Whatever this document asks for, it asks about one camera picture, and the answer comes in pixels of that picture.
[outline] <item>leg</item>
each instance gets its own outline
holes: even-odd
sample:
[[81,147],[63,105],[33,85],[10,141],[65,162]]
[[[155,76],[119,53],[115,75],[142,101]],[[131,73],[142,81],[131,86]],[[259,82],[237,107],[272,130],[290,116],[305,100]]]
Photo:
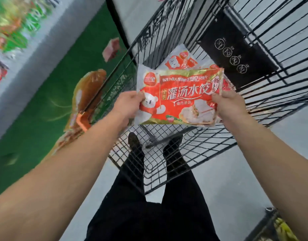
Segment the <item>leg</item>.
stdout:
[[121,204],[131,202],[145,202],[144,195],[144,152],[137,136],[134,133],[128,135],[128,143],[131,148],[131,153],[122,165],[113,185],[106,194],[100,208],[96,212],[88,227],[93,224],[104,214],[110,212],[112,208]]
[[172,139],[164,148],[163,155],[168,171],[168,183],[162,205],[180,213],[180,215],[198,221],[205,230],[215,233],[211,215],[204,196],[197,184],[194,175],[184,161],[179,146],[182,137]]

